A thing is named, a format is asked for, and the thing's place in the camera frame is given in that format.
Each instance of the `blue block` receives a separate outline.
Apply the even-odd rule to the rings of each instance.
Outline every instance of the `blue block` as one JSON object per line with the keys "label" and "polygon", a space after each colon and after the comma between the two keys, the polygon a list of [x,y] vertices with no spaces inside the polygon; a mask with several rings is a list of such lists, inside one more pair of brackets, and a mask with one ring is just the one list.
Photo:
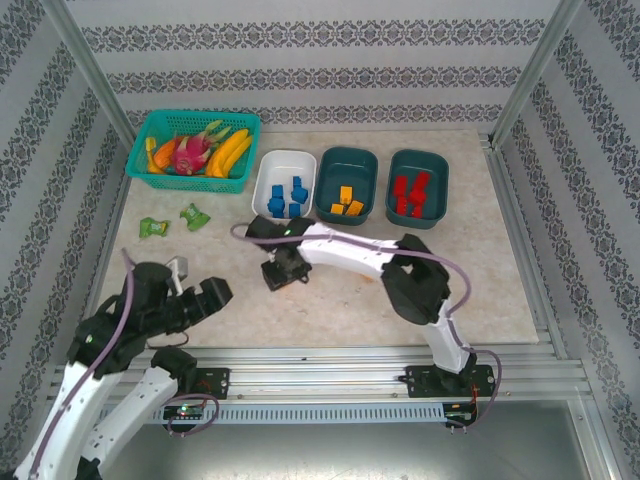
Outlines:
{"label": "blue block", "polygon": [[309,198],[309,191],[306,188],[296,187],[291,192],[291,198],[294,202],[305,203]]}
{"label": "blue block", "polygon": [[284,212],[284,200],[282,198],[271,198],[267,204],[267,209],[271,213]]}
{"label": "blue block", "polygon": [[271,187],[271,197],[284,198],[284,187],[282,185],[273,185]]}
{"label": "blue block", "polygon": [[289,218],[296,218],[300,216],[300,204],[299,203],[290,203],[289,204]]}

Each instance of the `wall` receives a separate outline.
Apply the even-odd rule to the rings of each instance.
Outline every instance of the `wall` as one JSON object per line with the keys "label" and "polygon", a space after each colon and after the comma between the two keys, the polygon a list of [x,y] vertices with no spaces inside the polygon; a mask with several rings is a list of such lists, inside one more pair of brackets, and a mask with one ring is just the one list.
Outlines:
{"label": "wall", "polygon": [[640,1],[586,0],[503,145],[570,355],[640,477]]}
{"label": "wall", "polygon": [[41,5],[2,2],[0,17],[3,471],[83,316],[127,152]]}
{"label": "wall", "polygon": [[267,130],[489,133],[558,0],[70,1],[132,123],[258,113]]}

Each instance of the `plastic basket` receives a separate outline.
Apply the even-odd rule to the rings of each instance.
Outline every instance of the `plastic basket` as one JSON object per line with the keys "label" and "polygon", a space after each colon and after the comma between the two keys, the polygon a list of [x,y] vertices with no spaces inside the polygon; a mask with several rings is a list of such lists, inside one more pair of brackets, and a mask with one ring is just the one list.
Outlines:
{"label": "plastic basket", "polygon": [[[230,126],[233,132],[249,129],[253,136],[251,147],[236,162],[229,178],[187,177],[180,175],[157,175],[147,173],[147,152],[145,139],[154,137],[158,146],[171,140],[175,135],[195,135],[214,120],[222,119],[223,126]],[[194,192],[242,193],[256,158],[260,138],[260,117],[247,113],[194,112],[190,110],[156,110],[145,120],[129,154],[126,172],[140,178],[153,188],[169,190],[190,190]]]}

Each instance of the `red cube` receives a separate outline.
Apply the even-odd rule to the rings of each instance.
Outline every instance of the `red cube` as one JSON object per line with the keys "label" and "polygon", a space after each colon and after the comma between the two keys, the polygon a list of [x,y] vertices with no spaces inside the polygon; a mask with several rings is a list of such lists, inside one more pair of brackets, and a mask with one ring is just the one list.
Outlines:
{"label": "red cube", "polygon": [[411,190],[409,194],[409,203],[411,205],[420,206],[427,201],[427,194],[422,190]]}
{"label": "red cube", "polygon": [[412,190],[424,190],[427,185],[429,185],[429,180],[431,180],[431,174],[428,172],[420,172],[416,177],[416,181],[413,182]]}
{"label": "red cube", "polygon": [[398,197],[398,205],[396,205],[396,213],[398,215],[406,215],[407,214],[407,197]]}
{"label": "red cube", "polygon": [[396,181],[393,184],[393,196],[404,197],[407,192],[407,185],[409,185],[409,177],[405,175],[398,175]]}

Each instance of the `purple cable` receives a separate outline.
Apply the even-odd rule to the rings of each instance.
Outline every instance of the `purple cable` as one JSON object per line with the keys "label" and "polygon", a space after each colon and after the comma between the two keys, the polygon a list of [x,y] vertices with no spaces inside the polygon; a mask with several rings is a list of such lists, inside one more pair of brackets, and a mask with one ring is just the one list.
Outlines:
{"label": "purple cable", "polygon": [[127,251],[124,248],[122,249],[122,257],[124,258],[124,264],[127,268],[127,292],[126,292],[126,298],[124,303],[124,310],[122,311],[122,316],[120,317],[118,326],[116,327],[115,332],[113,332],[113,336],[111,337],[111,340],[109,340],[109,343],[107,343],[107,346],[104,347],[102,352],[100,352],[100,355],[98,355],[98,358],[96,358],[93,361],[93,363],[89,366],[87,371],[84,372],[82,377],[80,377],[80,379],[76,382],[76,384],[73,386],[71,391],[69,391],[69,394],[60,404],[58,411],[54,415],[49,426],[47,427],[47,430],[45,431],[42,437],[42,441],[40,442],[40,446],[38,447],[38,450],[36,451],[36,454],[33,457],[33,463],[31,464],[31,469],[29,470],[29,478],[39,477],[38,468],[40,467],[40,463],[42,461],[44,451],[47,448],[49,441],[51,440],[51,436],[53,435],[53,432],[55,431],[56,426],[58,425],[58,423],[60,423],[60,419],[62,418],[62,415],[64,415],[64,412],[66,411],[67,407],[69,406],[73,398],[76,396],[80,388],[82,388],[82,385],[84,385],[87,379],[91,375],[93,375],[93,372],[96,371],[96,368],[98,368],[98,366],[107,357],[107,355],[109,355],[109,353],[115,346],[116,342],[118,341],[118,338],[120,338],[120,335],[124,330],[124,326],[127,323],[127,319],[129,318],[129,312],[131,311],[131,305],[133,303],[133,262],[129,258],[129,255],[127,255]]}
{"label": "purple cable", "polygon": [[498,355],[491,351],[491,350],[476,350],[475,348],[471,348],[471,347],[467,347],[466,345],[464,345],[462,343],[462,340],[460,340],[460,337],[458,336],[458,332],[456,331],[456,328],[453,324],[453,321],[451,320],[451,315],[453,315],[454,312],[456,312],[458,309],[460,309],[460,307],[462,307],[465,303],[467,303],[467,301],[469,300],[469,297],[471,297],[471,279],[469,278],[469,275],[467,275],[467,273],[462,269],[462,267],[460,267],[458,264],[452,262],[451,260],[448,260],[446,258],[440,257],[438,255],[433,255],[431,253],[426,253],[426,252],[415,252],[413,250],[403,250],[403,249],[398,249],[398,248],[389,248],[389,247],[383,247],[383,248],[378,248],[375,247],[369,243],[366,242],[361,242],[359,240],[355,240],[353,238],[350,237],[344,237],[342,235],[329,235],[329,234],[319,234],[319,235],[299,235],[299,236],[295,236],[295,237],[280,237],[280,238],[253,238],[253,237],[246,237],[246,236],[242,236],[238,233],[236,233],[236,230],[238,228],[241,227],[248,227],[249,224],[248,223],[237,223],[234,226],[231,227],[230,233],[231,236],[235,239],[241,240],[243,242],[250,242],[250,243],[254,243],[256,245],[278,245],[278,244],[282,244],[282,243],[290,243],[290,242],[304,242],[307,240],[329,240],[329,241],[339,241],[339,242],[344,242],[344,243],[348,243],[349,245],[355,245],[356,247],[362,247],[362,248],[366,248],[368,250],[371,250],[373,252],[377,252],[377,253],[390,253],[392,255],[403,255],[406,257],[417,257],[417,258],[424,258],[425,260],[432,260],[434,262],[438,262],[441,263],[442,265],[446,265],[447,267],[451,268],[452,270],[455,270],[456,273],[458,273],[458,275],[460,275],[462,277],[462,280],[464,281],[464,285],[465,285],[465,292],[464,295],[462,295],[462,298],[460,300],[458,300],[458,303],[456,303],[453,307],[451,307],[447,312],[447,323],[449,325],[449,329],[451,330],[451,336],[453,337],[453,340],[456,342],[456,344],[465,352],[469,352],[469,353],[483,353],[486,355],[491,355],[495,361],[496,361],[496,368],[498,370],[496,379],[495,379],[495,388],[493,389],[493,394],[491,395],[491,398],[489,399],[489,402],[487,403],[487,408],[485,408],[484,412],[482,413],[482,415],[480,416],[480,418],[478,418],[472,425],[470,425],[469,427],[467,427],[467,429],[471,429],[471,428],[475,428],[475,426],[478,424],[478,422],[480,420],[482,420],[483,418],[485,418],[487,416],[487,412],[491,409],[491,407],[493,406],[496,397],[498,396],[498,391],[500,389],[500,383],[502,382],[502,362],[500,361],[500,357],[498,357]]}
{"label": "purple cable", "polygon": [[196,433],[201,432],[205,428],[209,428],[213,424],[213,422],[215,422],[218,419],[218,415],[220,414],[220,402],[218,402],[218,399],[213,395],[207,395],[206,393],[189,393],[187,395],[180,395],[178,397],[173,397],[171,400],[167,401],[167,403],[165,403],[163,407],[166,407],[170,403],[178,402],[182,400],[211,400],[213,403],[216,404],[216,411],[206,423],[203,423],[199,427],[194,427],[188,432],[176,432],[175,430],[173,430],[171,428],[171,425],[173,424],[173,421],[176,418],[180,418],[180,416],[176,415],[175,417],[171,417],[169,419],[169,422],[167,423],[167,431],[169,432],[169,435],[171,435],[172,437],[176,436],[176,437],[184,438],[184,437],[188,437],[189,435],[195,435]]}

